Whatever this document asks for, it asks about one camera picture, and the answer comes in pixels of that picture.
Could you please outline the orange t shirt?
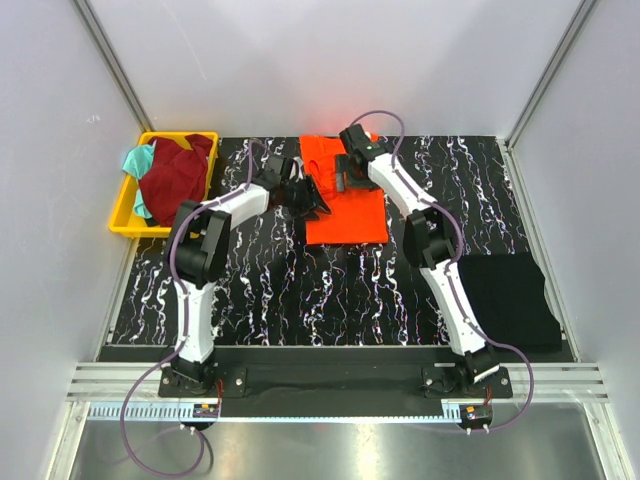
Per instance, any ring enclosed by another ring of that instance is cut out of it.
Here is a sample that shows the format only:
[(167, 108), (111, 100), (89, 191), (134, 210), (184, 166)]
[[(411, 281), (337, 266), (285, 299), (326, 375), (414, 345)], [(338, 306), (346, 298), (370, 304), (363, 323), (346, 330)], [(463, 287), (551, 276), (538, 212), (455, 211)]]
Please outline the orange t shirt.
[(330, 214), (306, 222), (308, 245), (385, 244), (389, 240), (384, 193), (380, 189), (347, 188), (339, 192), (336, 156), (346, 151), (338, 138), (299, 138), (304, 170), (313, 180)]

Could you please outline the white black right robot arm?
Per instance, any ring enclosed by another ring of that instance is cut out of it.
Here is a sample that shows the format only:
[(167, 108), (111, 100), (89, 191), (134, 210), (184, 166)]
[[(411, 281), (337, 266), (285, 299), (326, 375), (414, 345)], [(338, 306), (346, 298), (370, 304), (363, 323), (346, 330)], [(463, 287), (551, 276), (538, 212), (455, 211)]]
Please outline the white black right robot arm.
[(499, 370), (493, 346), (480, 327), (459, 275), (463, 235), (455, 218), (422, 188), (388, 151), (354, 123), (339, 133), (348, 171), (379, 187), (404, 218), (403, 252), (429, 285), (459, 356), (459, 382), (478, 384)]

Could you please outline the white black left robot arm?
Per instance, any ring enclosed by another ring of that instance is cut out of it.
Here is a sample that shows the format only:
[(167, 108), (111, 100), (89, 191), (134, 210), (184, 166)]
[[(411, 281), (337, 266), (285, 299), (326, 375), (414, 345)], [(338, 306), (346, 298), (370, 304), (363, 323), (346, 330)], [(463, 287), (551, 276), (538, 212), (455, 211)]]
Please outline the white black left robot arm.
[(178, 299), (178, 341), (171, 361), (203, 365), (212, 356), (213, 284), (226, 268), (231, 232), (275, 207), (295, 218), (329, 214), (312, 176), (299, 158), (268, 157), (251, 178), (220, 197), (185, 201), (171, 227), (165, 255)]

